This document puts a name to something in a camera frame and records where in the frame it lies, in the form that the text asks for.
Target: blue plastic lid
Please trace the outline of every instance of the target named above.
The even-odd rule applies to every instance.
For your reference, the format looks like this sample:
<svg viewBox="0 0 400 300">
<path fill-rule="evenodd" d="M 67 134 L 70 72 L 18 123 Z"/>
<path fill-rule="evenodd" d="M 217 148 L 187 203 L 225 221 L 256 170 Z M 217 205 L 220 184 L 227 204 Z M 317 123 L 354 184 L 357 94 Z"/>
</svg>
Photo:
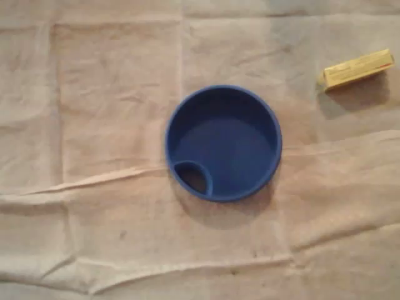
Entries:
<svg viewBox="0 0 400 300">
<path fill-rule="evenodd" d="M 237 201 L 267 184 L 282 153 L 281 129 L 271 108 L 237 86 L 209 86 L 189 95 L 166 131 L 173 177 L 191 194 Z"/>
</svg>

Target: bowl opening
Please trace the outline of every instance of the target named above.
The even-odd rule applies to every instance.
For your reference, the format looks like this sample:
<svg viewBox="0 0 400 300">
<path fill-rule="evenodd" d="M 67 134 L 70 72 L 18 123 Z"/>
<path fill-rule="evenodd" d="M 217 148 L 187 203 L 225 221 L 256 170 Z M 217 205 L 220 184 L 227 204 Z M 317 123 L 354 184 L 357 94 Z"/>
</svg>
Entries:
<svg viewBox="0 0 400 300">
<path fill-rule="evenodd" d="M 191 189 L 203 195 L 210 195 L 212 183 L 203 166 L 192 161 L 182 161 L 174 165 L 177 176 Z"/>
</svg>

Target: bowl rim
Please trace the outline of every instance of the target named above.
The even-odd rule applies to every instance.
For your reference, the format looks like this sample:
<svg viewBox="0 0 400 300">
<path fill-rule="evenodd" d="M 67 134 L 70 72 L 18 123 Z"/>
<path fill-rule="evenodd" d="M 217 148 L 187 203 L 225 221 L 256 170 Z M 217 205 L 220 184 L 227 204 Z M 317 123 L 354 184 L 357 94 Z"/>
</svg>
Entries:
<svg viewBox="0 0 400 300">
<path fill-rule="evenodd" d="M 203 194 L 201 192 L 197 192 L 196 190 L 194 190 L 192 187 L 190 187 L 188 184 L 186 184 L 178 176 L 178 174 L 176 174 L 176 171 L 174 170 L 174 165 L 178 162 L 176 162 L 176 163 L 172 162 L 171 156 L 169 153 L 169 149 L 168 149 L 168 140 L 169 140 L 169 132 L 171 129 L 171 125 L 172 125 L 172 122 L 174 121 L 176 115 L 181 110 L 181 108 L 183 106 L 185 106 L 190 100 L 195 98 L 198 94 L 204 93 L 206 91 L 212 91 L 215 89 L 233 89 L 235 91 L 240 91 L 242 93 L 247 94 L 248 96 L 251 96 L 254 100 L 256 100 L 258 103 L 260 103 L 263 106 L 263 108 L 266 110 L 266 112 L 271 117 L 272 123 L 274 124 L 275 133 L 277 136 L 277 143 L 276 143 L 277 145 L 276 145 L 276 150 L 274 152 L 274 157 L 271 159 L 271 161 L 272 161 L 271 165 L 265 171 L 264 176 L 261 179 L 259 179 L 259 181 L 257 182 L 257 184 L 254 185 L 253 188 L 248 189 L 247 191 L 244 191 L 242 193 L 239 193 L 239 194 L 236 194 L 233 196 L 208 196 L 206 194 Z M 274 176 L 274 173 L 278 169 L 279 162 L 281 160 L 281 155 L 282 155 L 282 147 L 283 147 L 283 142 L 282 142 L 281 127 L 279 125 L 279 121 L 278 121 L 274 111 L 257 94 L 254 94 L 252 91 L 249 91 L 248 89 L 245 89 L 241 86 L 230 85 L 230 84 L 215 84 L 215 85 L 211 85 L 211 86 L 206 86 L 206 87 L 203 87 L 203 88 L 199 89 L 198 91 L 192 92 L 191 94 L 186 96 L 184 98 L 184 100 L 180 104 L 178 104 L 178 106 L 175 108 L 174 112 L 172 113 L 172 115 L 168 121 L 168 124 L 167 124 L 167 129 L 166 129 L 166 134 L 165 134 L 165 139 L 164 139 L 164 152 L 166 155 L 167 165 L 168 165 L 169 171 L 171 172 L 174 179 L 189 193 L 191 193 L 201 199 L 205 199 L 205 200 L 215 202 L 215 203 L 229 203 L 229 202 L 238 201 L 240 199 L 243 199 L 243 198 L 253 195 L 254 193 L 258 192 L 261 188 L 263 188 L 263 186 L 265 186 L 271 180 L 271 178 Z"/>
</svg>

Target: cloth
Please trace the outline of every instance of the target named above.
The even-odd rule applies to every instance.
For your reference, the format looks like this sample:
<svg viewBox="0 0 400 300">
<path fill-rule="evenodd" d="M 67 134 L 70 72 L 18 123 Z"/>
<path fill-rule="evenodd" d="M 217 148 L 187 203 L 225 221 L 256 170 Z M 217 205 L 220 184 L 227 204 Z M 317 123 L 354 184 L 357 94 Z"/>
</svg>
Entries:
<svg viewBox="0 0 400 300">
<path fill-rule="evenodd" d="M 0 295 L 399 299 L 400 70 L 319 94 L 390 48 L 397 0 L 2 0 Z M 188 93 L 238 84 L 276 112 L 273 182 L 234 204 L 168 174 Z"/>
</svg>

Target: cardboard box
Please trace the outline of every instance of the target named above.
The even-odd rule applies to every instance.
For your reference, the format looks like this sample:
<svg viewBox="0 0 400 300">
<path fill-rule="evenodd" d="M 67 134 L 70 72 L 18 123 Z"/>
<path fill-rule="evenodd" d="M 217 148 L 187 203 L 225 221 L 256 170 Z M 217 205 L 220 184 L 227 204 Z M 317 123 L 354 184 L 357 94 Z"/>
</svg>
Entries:
<svg viewBox="0 0 400 300">
<path fill-rule="evenodd" d="M 327 67 L 318 83 L 324 91 L 327 91 L 379 73 L 393 65 L 394 58 L 390 50 L 386 49 Z"/>
</svg>

